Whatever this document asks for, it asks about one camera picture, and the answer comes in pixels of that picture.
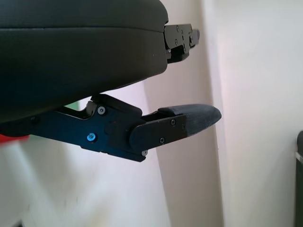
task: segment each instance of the white wall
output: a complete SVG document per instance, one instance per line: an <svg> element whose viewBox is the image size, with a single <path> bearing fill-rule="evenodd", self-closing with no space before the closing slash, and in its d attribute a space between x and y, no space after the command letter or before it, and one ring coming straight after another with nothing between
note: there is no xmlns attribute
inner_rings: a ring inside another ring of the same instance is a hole
<svg viewBox="0 0 303 227"><path fill-rule="evenodd" d="M303 2L217 0L215 9L225 226L291 227L303 129Z"/></svg>
<svg viewBox="0 0 303 227"><path fill-rule="evenodd" d="M110 94L148 113L142 83ZM0 226L19 220L25 227L169 227L156 151L137 163L40 138L0 147Z"/></svg>
<svg viewBox="0 0 303 227"><path fill-rule="evenodd" d="M190 56L170 64L165 73L145 80L151 111L193 103L211 104L201 4L198 0L163 0L169 24L191 23L201 31ZM157 148L161 176L173 227L223 226L214 127Z"/></svg>

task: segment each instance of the black metal bracket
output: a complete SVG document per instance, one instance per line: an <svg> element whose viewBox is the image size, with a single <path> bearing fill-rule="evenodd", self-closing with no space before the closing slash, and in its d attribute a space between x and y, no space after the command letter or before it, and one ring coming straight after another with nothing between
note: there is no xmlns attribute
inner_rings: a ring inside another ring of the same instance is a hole
<svg viewBox="0 0 303 227"><path fill-rule="evenodd" d="M97 95L82 111L62 107L0 124L0 134L33 134L141 162L148 149L187 137L185 124L185 115L156 111L142 116L137 107Z"/></svg>
<svg viewBox="0 0 303 227"><path fill-rule="evenodd" d="M164 28L164 37L167 61L175 63L189 56L189 50L199 43L200 32L193 30L190 24L168 25Z"/></svg>

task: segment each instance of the blue screw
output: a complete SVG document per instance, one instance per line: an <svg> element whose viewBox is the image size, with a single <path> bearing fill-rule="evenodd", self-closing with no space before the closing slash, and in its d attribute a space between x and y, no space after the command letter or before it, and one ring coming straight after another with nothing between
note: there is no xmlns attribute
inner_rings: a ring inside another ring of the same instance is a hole
<svg viewBox="0 0 303 227"><path fill-rule="evenodd" d="M96 139L96 135L94 133L90 133L88 136L87 136L87 140L92 142Z"/></svg>

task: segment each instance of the bolt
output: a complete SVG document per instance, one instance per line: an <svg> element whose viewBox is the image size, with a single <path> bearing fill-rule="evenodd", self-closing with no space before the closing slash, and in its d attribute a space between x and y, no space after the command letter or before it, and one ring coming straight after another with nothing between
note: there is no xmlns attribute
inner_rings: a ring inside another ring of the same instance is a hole
<svg viewBox="0 0 303 227"><path fill-rule="evenodd" d="M98 108L98 114L100 114L100 115L105 114L105 108L104 108L103 106L100 106L100 107Z"/></svg>
<svg viewBox="0 0 303 227"><path fill-rule="evenodd" d="M147 156L147 150L145 150L145 151L142 151L142 156Z"/></svg>
<svg viewBox="0 0 303 227"><path fill-rule="evenodd" d="M96 140L96 135L94 134L94 133L90 133L88 136L87 136L87 140L89 141L89 142L93 142L93 141L95 141Z"/></svg>
<svg viewBox="0 0 303 227"><path fill-rule="evenodd" d="M172 119L172 120L170 121L170 124L171 124L172 126L174 126L174 125L176 124L176 120L175 120L175 119Z"/></svg>
<svg viewBox="0 0 303 227"><path fill-rule="evenodd" d="M164 138L161 138L161 139L160 139L160 144L162 145L162 144L164 144L164 142L165 142L165 139L164 139Z"/></svg>

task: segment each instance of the red object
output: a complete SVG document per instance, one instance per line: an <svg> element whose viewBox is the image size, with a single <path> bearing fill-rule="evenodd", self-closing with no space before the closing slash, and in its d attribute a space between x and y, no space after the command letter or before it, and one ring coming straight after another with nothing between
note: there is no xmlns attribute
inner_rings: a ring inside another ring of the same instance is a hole
<svg viewBox="0 0 303 227"><path fill-rule="evenodd" d="M22 137L9 137L0 135L0 143L6 143L14 140L27 140L29 136L22 136Z"/></svg>

